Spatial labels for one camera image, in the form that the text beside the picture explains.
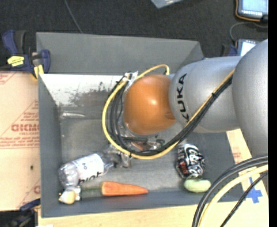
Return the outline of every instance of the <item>white label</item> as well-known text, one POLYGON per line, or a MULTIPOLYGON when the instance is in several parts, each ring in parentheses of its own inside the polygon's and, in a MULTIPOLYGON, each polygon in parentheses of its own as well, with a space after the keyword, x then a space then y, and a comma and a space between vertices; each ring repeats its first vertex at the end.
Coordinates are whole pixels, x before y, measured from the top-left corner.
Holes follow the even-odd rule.
POLYGON ((104 162, 98 154, 73 161, 78 171, 78 184, 95 179, 104 173, 104 162))

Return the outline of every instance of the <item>kuka logo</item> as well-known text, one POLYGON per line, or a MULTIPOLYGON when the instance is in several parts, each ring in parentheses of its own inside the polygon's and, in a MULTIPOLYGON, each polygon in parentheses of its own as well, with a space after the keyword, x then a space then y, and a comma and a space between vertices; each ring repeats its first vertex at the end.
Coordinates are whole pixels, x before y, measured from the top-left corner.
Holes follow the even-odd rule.
POLYGON ((183 101, 183 94, 182 94, 184 79, 185 79, 186 75, 187 74, 184 74, 180 77, 178 83, 181 84, 181 87, 177 87, 176 91, 177 91, 177 99, 178 99, 177 103, 180 106, 180 112, 181 112, 182 116, 186 119, 186 121, 188 122, 189 121, 189 115, 186 112, 187 110, 186 110, 186 107, 185 107, 185 103, 183 101))

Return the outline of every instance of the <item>blue clamp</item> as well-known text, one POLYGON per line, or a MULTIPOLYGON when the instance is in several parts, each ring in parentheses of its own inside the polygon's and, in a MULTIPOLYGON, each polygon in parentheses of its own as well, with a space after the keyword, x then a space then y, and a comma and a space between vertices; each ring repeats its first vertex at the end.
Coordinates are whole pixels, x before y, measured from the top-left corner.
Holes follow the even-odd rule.
POLYGON ((14 71, 28 71, 36 78, 38 74, 44 74, 50 68, 50 52, 49 50, 41 50, 37 55, 25 54, 23 51, 23 41, 25 30, 9 30, 2 36, 4 47, 9 51, 8 59, 9 69, 14 71), (33 60, 41 59, 41 63, 34 65, 33 60))

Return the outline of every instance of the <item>yellow cable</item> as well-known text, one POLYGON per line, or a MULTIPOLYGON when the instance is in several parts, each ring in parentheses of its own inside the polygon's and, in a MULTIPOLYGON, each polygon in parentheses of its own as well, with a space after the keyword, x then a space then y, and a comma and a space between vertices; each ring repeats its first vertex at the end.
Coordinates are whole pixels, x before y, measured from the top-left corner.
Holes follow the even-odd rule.
MULTIPOLYGON (((135 80, 141 78, 142 76, 146 75, 147 73, 155 70, 155 69, 158 69, 160 67, 166 67, 166 75, 168 75, 170 73, 169 71, 169 67, 167 65, 164 65, 164 64, 161 64, 161 65, 157 65, 157 66, 154 66, 146 71, 144 71, 142 74, 140 74, 135 80)), ((104 134, 106 136, 106 138, 109 140, 109 142, 114 146, 116 147, 119 151, 121 151, 122 153, 125 153, 127 155, 131 155, 133 156, 134 158, 137 158, 137 159, 143 159, 143 160, 151 160, 151 159, 155 159, 155 158, 158 158, 158 157, 161 157, 165 154, 167 154, 173 147, 175 147, 178 142, 172 144, 170 147, 168 147, 167 149, 163 150, 162 152, 156 154, 156 155, 153 155, 153 156, 140 156, 140 155, 136 155, 134 153, 131 153, 130 151, 122 148, 121 146, 119 146, 110 136, 108 130, 107 130, 107 127, 106 127, 106 112, 107 112, 107 109, 109 107, 109 104, 110 102, 113 100, 113 98, 115 97, 115 95, 118 93, 118 91, 126 84, 127 82, 127 79, 129 78, 129 75, 127 76, 126 79, 122 80, 119 85, 116 87, 116 89, 111 93, 111 95, 108 97, 106 103, 105 103, 105 106, 104 106, 104 109, 103 109, 103 114, 102 114, 102 128, 103 128, 103 131, 104 131, 104 134)))
MULTIPOLYGON (((160 67, 165 67, 166 68, 166 75, 169 75, 170 74, 170 70, 169 70, 169 67, 165 64, 160 64, 160 65, 157 65, 157 66, 154 66, 146 71, 144 71, 143 73, 141 73, 140 75, 138 75, 135 80, 138 80, 139 78, 143 77, 144 75, 148 74, 149 72, 153 71, 153 70, 156 70, 160 67)), ((234 73, 235 69, 232 70, 226 77, 225 79, 215 88, 215 90, 213 91, 213 94, 215 94, 217 92, 217 90, 221 87, 222 84, 224 84, 234 73)), ((152 159, 156 159, 156 158, 159 158, 159 157, 162 157, 163 155, 167 154, 169 151, 171 151, 180 141, 178 140, 177 142, 175 142, 174 144, 172 144, 171 146, 167 147, 165 150, 155 154, 155 155, 152 155, 152 156, 140 156, 140 155, 137 155, 137 154, 134 154, 134 153, 131 153, 130 151, 122 148, 121 146, 119 146, 110 136, 108 130, 107 130, 107 127, 106 127, 106 112, 107 112, 107 109, 109 107, 109 104, 110 102, 113 100, 113 98, 115 97, 115 95, 118 93, 118 91, 126 84, 127 82, 127 79, 129 79, 129 75, 127 76, 126 79, 122 80, 119 85, 116 87, 116 89, 111 93, 111 95, 109 96, 109 98, 107 99, 106 103, 105 103, 105 106, 104 106, 104 109, 103 109, 103 114, 102 114, 102 127, 103 127, 103 131, 104 131, 104 134, 105 134, 105 137, 108 139, 108 141, 114 146, 116 147, 119 151, 121 151, 122 153, 124 154, 127 154, 127 155, 131 155, 133 156, 134 158, 137 158, 137 159, 142 159, 142 160, 152 160, 152 159)), ((198 115, 198 113, 201 111, 201 109, 203 108, 203 106, 210 100, 210 98, 212 97, 212 94, 209 95, 209 97, 205 100, 205 102, 199 107, 199 109, 195 112, 195 114, 191 117, 191 119, 187 122, 186 126, 191 123, 191 121, 193 121, 195 119, 195 117, 198 115)))
POLYGON ((216 204, 225 194, 228 192, 231 188, 233 188, 235 185, 241 183, 242 181, 246 180, 247 178, 259 174, 262 172, 265 172, 268 170, 268 164, 258 167, 254 170, 251 170, 249 172, 246 172, 245 174, 233 179, 231 182, 229 182, 227 185, 225 185, 210 201, 210 203, 207 205, 205 208, 204 212, 202 213, 201 220, 199 223, 199 227, 202 227, 205 223, 206 216, 210 212, 211 208, 213 207, 214 204, 216 204))

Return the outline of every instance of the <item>dark floor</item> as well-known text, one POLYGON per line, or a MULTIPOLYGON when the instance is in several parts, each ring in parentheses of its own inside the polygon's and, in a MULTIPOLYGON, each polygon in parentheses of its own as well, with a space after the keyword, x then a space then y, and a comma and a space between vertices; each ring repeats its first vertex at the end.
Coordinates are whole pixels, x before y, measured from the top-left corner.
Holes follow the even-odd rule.
MULTIPOLYGON (((84 33, 196 40, 205 57, 221 56, 223 46, 233 44, 230 27, 243 22, 234 15, 234 0, 183 0, 162 9, 151 0, 67 1, 84 33)), ((63 0, 0 0, 0 33, 9 29, 26 30, 25 47, 33 49, 37 31, 79 33, 63 0)), ((262 41, 268 29, 239 25, 233 37, 262 41)), ((0 66, 7 56, 0 41, 0 66)), ((0 213, 0 226, 16 215, 0 213)))

